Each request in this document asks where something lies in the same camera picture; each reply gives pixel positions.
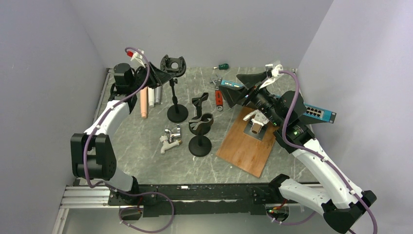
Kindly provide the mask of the white microphone with stand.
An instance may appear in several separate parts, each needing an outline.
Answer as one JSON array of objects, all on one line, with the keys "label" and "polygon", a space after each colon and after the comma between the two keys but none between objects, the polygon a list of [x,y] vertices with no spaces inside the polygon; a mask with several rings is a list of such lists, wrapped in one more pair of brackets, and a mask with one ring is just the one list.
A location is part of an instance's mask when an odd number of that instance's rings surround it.
[{"label": "white microphone with stand", "polygon": [[155,107],[155,89],[148,88],[148,105],[150,108]]}]

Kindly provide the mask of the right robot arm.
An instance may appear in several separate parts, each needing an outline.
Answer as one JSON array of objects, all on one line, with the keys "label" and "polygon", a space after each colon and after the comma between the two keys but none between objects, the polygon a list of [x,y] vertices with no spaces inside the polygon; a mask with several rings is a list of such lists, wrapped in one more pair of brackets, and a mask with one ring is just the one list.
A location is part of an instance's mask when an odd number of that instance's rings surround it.
[{"label": "right robot arm", "polygon": [[295,201],[321,215],[336,232],[351,233],[352,226],[364,215],[370,215],[373,232],[378,226],[371,205],[376,195],[352,182],[331,160],[303,116],[307,106],[295,81],[295,90],[276,96],[267,90],[270,77],[260,74],[238,74],[240,86],[218,83],[224,100],[230,107],[253,105],[269,122],[277,126],[277,143],[297,158],[318,180],[324,192],[314,190],[281,174],[269,183],[268,195],[274,202]]}]

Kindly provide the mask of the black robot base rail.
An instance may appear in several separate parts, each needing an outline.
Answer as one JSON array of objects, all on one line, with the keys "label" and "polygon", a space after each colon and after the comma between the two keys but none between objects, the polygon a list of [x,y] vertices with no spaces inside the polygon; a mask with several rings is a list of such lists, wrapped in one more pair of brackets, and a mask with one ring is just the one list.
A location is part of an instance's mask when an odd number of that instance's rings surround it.
[{"label": "black robot base rail", "polygon": [[141,184],[140,196],[110,192],[109,206],[139,206],[144,217],[161,215],[265,215],[287,201],[268,183]]}]

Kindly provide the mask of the grey handheld microphone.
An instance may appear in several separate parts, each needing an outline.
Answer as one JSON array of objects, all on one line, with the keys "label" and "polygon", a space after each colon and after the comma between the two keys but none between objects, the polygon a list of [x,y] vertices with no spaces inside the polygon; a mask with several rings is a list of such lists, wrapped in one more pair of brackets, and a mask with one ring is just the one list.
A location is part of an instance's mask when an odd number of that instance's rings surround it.
[{"label": "grey handheld microphone", "polygon": [[161,99],[162,99],[162,86],[159,86],[155,89],[155,104],[159,105],[161,104]]}]

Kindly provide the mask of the pink microphone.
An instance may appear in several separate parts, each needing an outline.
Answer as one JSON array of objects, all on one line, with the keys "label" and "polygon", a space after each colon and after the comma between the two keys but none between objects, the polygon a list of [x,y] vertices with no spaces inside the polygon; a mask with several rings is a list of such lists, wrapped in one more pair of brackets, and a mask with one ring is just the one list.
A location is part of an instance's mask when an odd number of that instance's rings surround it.
[{"label": "pink microphone", "polygon": [[139,93],[141,118],[146,119],[148,117],[148,87],[143,88]]}]

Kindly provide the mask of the black front microphone stand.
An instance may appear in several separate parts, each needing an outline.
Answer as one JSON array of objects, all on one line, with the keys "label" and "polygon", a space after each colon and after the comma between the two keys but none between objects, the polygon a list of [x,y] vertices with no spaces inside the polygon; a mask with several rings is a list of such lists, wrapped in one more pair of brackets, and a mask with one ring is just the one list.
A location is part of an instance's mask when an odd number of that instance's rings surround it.
[{"label": "black front microphone stand", "polygon": [[200,117],[189,120],[189,129],[195,135],[188,144],[188,149],[196,157],[206,156],[212,149],[211,141],[205,136],[214,122],[212,113],[204,113]]}]

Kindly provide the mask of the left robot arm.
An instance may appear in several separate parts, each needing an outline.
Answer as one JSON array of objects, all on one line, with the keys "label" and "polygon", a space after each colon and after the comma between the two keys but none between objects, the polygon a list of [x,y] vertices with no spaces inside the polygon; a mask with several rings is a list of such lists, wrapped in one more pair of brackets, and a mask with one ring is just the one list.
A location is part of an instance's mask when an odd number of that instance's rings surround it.
[{"label": "left robot arm", "polygon": [[135,177],[117,166],[111,136],[134,110],[140,91],[160,87],[177,76],[149,62],[136,69],[128,63],[120,63],[113,68],[113,77],[104,112],[91,127],[73,134],[70,139],[72,172],[85,179],[90,188],[105,185],[121,192],[121,199],[132,205],[140,198],[139,185]]}]

